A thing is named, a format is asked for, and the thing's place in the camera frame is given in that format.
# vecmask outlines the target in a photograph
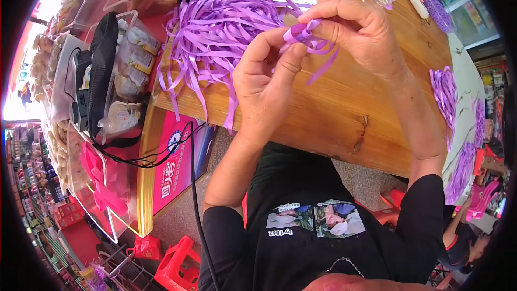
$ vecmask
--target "wooden table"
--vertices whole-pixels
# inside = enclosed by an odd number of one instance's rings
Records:
[[[317,0],[295,1],[315,3]],[[445,137],[446,125],[433,98],[429,69],[443,69],[452,65],[447,36],[434,22],[427,24],[422,20],[408,0],[396,0],[393,10],[387,13],[404,58],[418,77]],[[294,18],[286,20],[288,26],[294,23]],[[311,55],[305,59],[294,83],[291,114],[272,140],[408,177],[410,150],[385,85],[380,80],[363,70],[348,52],[341,50],[332,67],[313,85],[306,85],[309,76],[328,57]],[[165,61],[162,68],[166,69],[167,66]],[[173,110],[169,94],[159,86],[155,86],[153,95],[156,106]],[[228,90],[224,85],[210,85],[203,95],[208,121],[223,125],[228,109]],[[204,118],[201,103],[189,89],[183,89],[178,95],[178,108],[182,114]],[[240,129],[240,122],[238,108],[235,130]]]

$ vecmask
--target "necklace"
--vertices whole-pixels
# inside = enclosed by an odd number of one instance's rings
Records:
[[[355,264],[354,264],[354,263],[352,263],[352,261],[350,261],[350,258],[348,258],[348,257],[341,257],[341,258],[337,259],[334,263],[332,263],[332,265],[330,266],[330,268],[329,268],[328,270],[326,270],[325,272],[330,272],[330,271],[332,271],[332,269],[334,268],[334,265],[335,265],[337,262],[339,262],[339,261],[347,261],[347,262],[349,262],[349,263],[354,267],[354,269],[357,271],[357,273],[359,273],[359,275],[360,275],[362,278],[364,278],[364,276],[363,276],[363,274],[361,273],[361,271],[359,271],[359,270],[358,270],[358,268],[355,266]]]

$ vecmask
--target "tiled floor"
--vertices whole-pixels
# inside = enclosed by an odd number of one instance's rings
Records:
[[[197,202],[200,205],[200,210],[203,205],[206,187],[211,174],[223,158],[232,139],[233,137],[226,130],[219,130],[208,170],[203,177],[198,179],[196,184]],[[370,210],[387,208],[379,197],[380,193],[386,194],[392,188],[398,188],[402,191],[407,189],[407,185],[401,183],[391,175],[337,160],[333,160],[333,163],[345,187],[361,204]],[[162,240],[164,249],[166,249],[169,244],[175,245],[181,237],[188,235],[196,241],[195,249],[200,251],[201,242],[195,223],[191,191],[187,191],[183,196],[173,201],[173,203],[155,219],[153,226],[154,229],[151,235],[159,237]]]

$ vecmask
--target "finger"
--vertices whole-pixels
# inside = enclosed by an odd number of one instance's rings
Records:
[[[324,40],[338,44],[346,48],[350,42],[358,35],[349,26],[336,23],[331,20],[322,20],[316,28],[312,30],[312,34]]]
[[[301,70],[301,62],[306,52],[307,47],[302,43],[291,45],[278,60],[270,84],[278,87],[293,87],[294,78]]]
[[[330,18],[339,16],[343,19],[354,20],[361,26],[367,27],[371,16],[377,16],[379,10],[373,5],[367,5],[357,0],[325,0],[315,4],[298,17],[300,23],[308,23],[311,19]]]
[[[272,47],[281,48],[285,42],[283,36],[286,31],[287,27],[273,28],[257,35],[244,51],[240,62],[262,63]]]

